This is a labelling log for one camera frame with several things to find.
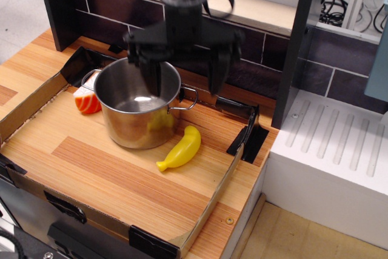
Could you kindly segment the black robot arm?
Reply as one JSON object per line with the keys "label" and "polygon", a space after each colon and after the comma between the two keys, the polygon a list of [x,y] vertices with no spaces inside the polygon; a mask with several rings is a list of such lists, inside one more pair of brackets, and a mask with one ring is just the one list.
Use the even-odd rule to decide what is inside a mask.
{"label": "black robot arm", "polygon": [[161,94],[162,62],[206,62],[209,91],[219,94],[231,66],[241,59],[243,32],[203,17],[210,11],[207,0],[160,1],[164,19],[126,35],[128,61],[139,67],[147,88],[156,96]]}

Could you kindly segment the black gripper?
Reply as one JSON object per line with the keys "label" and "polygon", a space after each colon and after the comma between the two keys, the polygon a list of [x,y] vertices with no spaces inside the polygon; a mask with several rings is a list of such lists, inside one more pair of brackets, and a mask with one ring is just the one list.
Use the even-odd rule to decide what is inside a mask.
{"label": "black gripper", "polygon": [[209,63],[209,91],[219,95],[230,66],[241,59],[244,33],[213,21],[207,1],[166,4],[164,12],[162,21],[125,36],[128,61],[139,66],[147,90],[160,96],[161,62],[198,60]]}

